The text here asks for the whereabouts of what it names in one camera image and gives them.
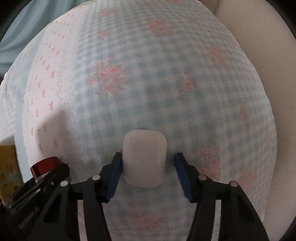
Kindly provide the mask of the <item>yellow tape roll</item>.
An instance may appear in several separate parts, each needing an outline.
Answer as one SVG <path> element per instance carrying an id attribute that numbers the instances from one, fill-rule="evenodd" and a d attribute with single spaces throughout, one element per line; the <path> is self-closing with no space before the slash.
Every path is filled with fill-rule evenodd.
<path id="1" fill-rule="evenodd" d="M 0 147 L 0 185 L 1 202 L 6 204 L 13 194 L 22 186 L 23 181 L 19 170 L 14 145 Z"/>

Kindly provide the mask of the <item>red silver jar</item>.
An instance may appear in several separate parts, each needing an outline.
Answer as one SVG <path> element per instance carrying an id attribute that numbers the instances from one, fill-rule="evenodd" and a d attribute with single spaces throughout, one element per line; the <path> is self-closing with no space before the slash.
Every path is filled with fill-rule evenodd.
<path id="1" fill-rule="evenodd" d="M 43 178 L 47 173 L 51 172 L 52 170 L 56 169 L 62 161 L 56 157 L 48 157 L 41 161 L 36 162 L 33 166 L 31 166 L 30 171 L 36 181 Z"/>

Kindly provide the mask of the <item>white earbud case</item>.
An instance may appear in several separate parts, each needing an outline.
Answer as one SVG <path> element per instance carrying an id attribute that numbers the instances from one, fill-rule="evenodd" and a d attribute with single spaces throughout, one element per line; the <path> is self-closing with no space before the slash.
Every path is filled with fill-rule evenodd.
<path id="1" fill-rule="evenodd" d="M 165 178 L 168 142 L 165 135 L 152 130 L 131 130 L 123 140 L 122 170 L 133 186 L 153 188 Z"/>

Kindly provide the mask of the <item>checkered floral tablecloth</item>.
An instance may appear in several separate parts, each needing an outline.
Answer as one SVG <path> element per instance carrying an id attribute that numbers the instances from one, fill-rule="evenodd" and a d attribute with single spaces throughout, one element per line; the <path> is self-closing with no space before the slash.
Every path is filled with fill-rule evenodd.
<path id="1" fill-rule="evenodd" d="M 1 83 L 1 139 L 22 179 L 57 156 L 73 183 L 111 162 L 131 130 L 168 141 L 154 188 L 124 179 L 104 205 L 113 240 L 185 240 L 195 206 L 173 165 L 181 152 L 214 181 L 237 181 L 260 218 L 276 160 L 270 102 L 253 64 L 199 1 L 91 1 L 44 27 Z"/>

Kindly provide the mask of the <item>light blue curtain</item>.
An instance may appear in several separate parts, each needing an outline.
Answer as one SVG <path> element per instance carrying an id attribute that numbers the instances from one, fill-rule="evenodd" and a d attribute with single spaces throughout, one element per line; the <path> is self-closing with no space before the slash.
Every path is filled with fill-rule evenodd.
<path id="1" fill-rule="evenodd" d="M 1 1 L 1 78 L 46 25 L 85 1 Z"/>

